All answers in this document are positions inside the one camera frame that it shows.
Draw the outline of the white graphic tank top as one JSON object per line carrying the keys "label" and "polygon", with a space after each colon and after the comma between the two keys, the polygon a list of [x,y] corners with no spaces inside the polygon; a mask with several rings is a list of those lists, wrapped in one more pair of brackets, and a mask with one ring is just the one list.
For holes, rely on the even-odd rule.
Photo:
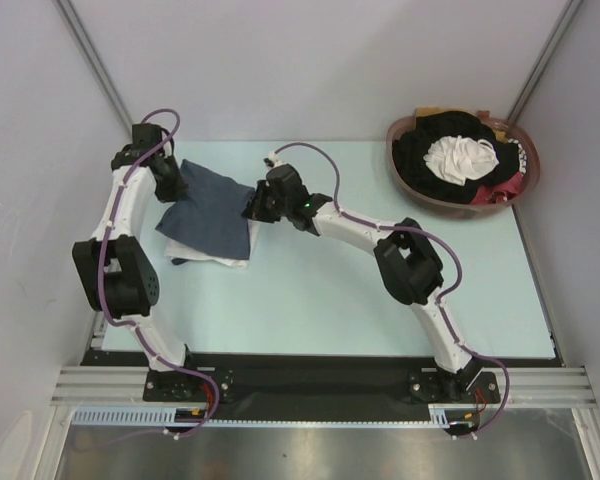
{"label": "white graphic tank top", "polygon": [[[255,221],[248,221],[250,251],[254,252],[260,230],[260,224]],[[220,265],[235,268],[246,269],[250,264],[250,258],[246,260],[230,259],[224,257],[211,256],[206,253],[187,247],[175,240],[169,239],[166,243],[165,256],[176,265],[183,265],[188,262],[215,262]]]}

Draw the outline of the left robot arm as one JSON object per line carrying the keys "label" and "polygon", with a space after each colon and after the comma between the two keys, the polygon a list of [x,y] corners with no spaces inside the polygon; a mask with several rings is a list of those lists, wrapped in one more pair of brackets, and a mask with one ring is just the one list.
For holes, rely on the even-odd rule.
{"label": "left robot arm", "polygon": [[140,242],[149,200],[174,203],[186,196],[174,146],[173,134],[159,125],[143,120],[132,126],[131,142],[111,161],[102,218],[89,239],[73,245],[72,259],[91,308],[135,337],[152,370],[170,370],[167,389],[187,400],[199,392],[201,376],[184,365],[187,346],[158,317],[159,276]]}

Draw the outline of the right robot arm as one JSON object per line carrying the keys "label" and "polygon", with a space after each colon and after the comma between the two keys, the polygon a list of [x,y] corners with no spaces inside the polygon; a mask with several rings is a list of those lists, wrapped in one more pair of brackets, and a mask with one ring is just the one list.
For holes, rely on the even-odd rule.
{"label": "right robot arm", "polygon": [[442,261],[417,222],[384,225],[357,218],[324,194],[311,194],[291,165],[275,154],[264,159],[267,174],[243,211],[249,220],[289,221],[294,228],[341,241],[370,254],[382,283],[397,302],[411,308],[423,328],[440,371],[443,393],[464,401],[477,389],[480,365],[456,331],[442,298]]}

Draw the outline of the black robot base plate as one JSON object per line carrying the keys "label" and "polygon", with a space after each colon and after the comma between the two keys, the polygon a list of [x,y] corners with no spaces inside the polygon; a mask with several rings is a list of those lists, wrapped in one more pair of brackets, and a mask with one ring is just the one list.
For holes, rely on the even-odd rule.
{"label": "black robot base plate", "polygon": [[81,362],[114,386],[138,374],[138,398],[146,404],[212,406],[223,419],[398,420],[414,419],[431,405],[463,411],[496,407],[514,383],[561,368],[557,359],[478,360],[480,372],[467,391],[443,386],[440,371],[424,357],[326,357],[200,354],[184,372],[154,371],[139,352],[90,350]]}

